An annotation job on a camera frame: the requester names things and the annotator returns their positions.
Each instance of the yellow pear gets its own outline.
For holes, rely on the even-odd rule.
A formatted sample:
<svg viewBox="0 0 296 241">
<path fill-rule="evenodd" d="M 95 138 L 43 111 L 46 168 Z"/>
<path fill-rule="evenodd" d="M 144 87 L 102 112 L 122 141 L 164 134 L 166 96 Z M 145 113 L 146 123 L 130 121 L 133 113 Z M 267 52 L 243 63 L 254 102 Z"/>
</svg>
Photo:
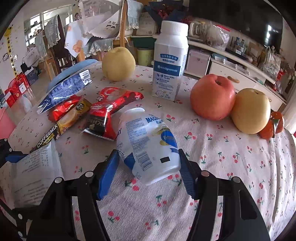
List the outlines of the yellow pear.
<svg viewBox="0 0 296 241">
<path fill-rule="evenodd" d="M 246 88 L 236 94 L 231 118 L 241 132 L 258 133 L 266 126 L 269 117 L 270 103 L 264 93 Z"/>
<path fill-rule="evenodd" d="M 104 75 L 111 81 L 125 80 L 131 76 L 136 61 L 131 52 L 124 47 L 116 47 L 105 53 L 102 60 Z"/>
</svg>

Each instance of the white ribbed cap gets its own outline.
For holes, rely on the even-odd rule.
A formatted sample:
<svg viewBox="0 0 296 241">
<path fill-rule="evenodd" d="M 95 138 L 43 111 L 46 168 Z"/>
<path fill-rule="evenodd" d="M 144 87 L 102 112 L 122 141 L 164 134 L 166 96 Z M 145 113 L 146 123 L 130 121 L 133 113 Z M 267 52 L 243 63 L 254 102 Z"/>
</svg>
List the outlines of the white ribbed cap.
<svg viewBox="0 0 296 241">
<path fill-rule="evenodd" d="M 185 23 L 163 20 L 161 22 L 160 32 L 164 34 L 187 36 L 188 25 Z"/>
</svg>

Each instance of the white bottle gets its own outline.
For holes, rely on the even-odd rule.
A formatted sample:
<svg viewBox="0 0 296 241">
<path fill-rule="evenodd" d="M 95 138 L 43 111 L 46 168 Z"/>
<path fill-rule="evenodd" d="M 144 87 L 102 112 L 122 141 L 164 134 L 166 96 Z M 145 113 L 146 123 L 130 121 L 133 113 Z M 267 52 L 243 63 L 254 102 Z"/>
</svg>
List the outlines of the white bottle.
<svg viewBox="0 0 296 241">
<path fill-rule="evenodd" d="M 175 100 L 188 52 L 188 25 L 162 21 L 161 34 L 154 44 L 152 95 Z"/>
<path fill-rule="evenodd" d="M 133 108 L 120 117 L 117 133 L 120 159 L 143 184 L 157 182 L 181 168 L 176 140 L 160 118 Z"/>
</svg>

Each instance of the cabinet drawer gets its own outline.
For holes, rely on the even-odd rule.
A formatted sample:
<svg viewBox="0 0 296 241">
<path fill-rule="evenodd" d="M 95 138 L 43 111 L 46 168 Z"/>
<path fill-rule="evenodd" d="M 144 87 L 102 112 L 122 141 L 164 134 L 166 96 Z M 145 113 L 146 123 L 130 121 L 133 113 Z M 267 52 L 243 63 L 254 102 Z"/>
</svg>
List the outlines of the cabinet drawer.
<svg viewBox="0 0 296 241">
<path fill-rule="evenodd" d="M 235 88 L 235 92 L 239 92 L 240 90 L 245 88 L 254 88 L 256 85 L 256 83 L 253 80 L 243 76 L 242 74 L 232 69 L 227 68 L 226 66 L 217 64 L 215 62 L 212 62 L 209 74 L 220 75 L 226 78 L 230 76 L 234 79 L 239 80 L 239 83 L 235 83 L 231 81 L 231 83 L 233 84 L 233 87 Z"/>
<path fill-rule="evenodd" d="M 278 111 L 278 109 L 281 107 L 281 105 L 283 103 L 279 97 L 277 97 L 274 93 L 272 93 L 266 87 L 264 87 L 263 85 L 261 85 L 259 83 L 256 83 L 254 89 L 263 92 L 269 98 L 270 108 L 273 111 Z"/>
</svg>

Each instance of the blue gripper pad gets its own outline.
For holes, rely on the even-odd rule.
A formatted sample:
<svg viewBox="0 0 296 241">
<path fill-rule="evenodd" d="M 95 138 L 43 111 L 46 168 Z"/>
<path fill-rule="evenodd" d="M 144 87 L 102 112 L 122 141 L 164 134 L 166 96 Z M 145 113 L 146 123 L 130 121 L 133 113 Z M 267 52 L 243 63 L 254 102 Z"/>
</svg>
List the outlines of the blue gripper pad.
<svg viewBox="0 0 296 241">
<path fill-rule="evenodd" d="M 17 163 L 18 161 L 20 161 L 21 159 L 23 159 L 25 156 L 27 156 L 28 154 L 9 154 L 7 157 L 5 157 L 6 161 L 9 161 L 11 163 Z"/>
<path fill-rule="evenodd" d="M 186 192 L 193 199 L 195 199 L 195 197 L 196 197 L 195 178 L 193 177 L 192 173 L 189 171 L 189 168 L 190 168 L 189 161 L 182 149 L 179 149 L 179 154 L 180 154 L 180 161 L 181 161 L 180 174 L 182 176 L 183 183 L 186 188 Z"/>
<path fill-rule="evenodd" d="M 108 194 L 109 188 L 113 181 L 114 175 L 116 173 L 118 164 L 119 164 L 119 154 L 117 150 L 113 150 L 106 160 L 108 162 L 101 178 L 99 180 L 99 188 L 97 192 L 97 196 L 100 200 L 104 198 Z"/>
</svg>

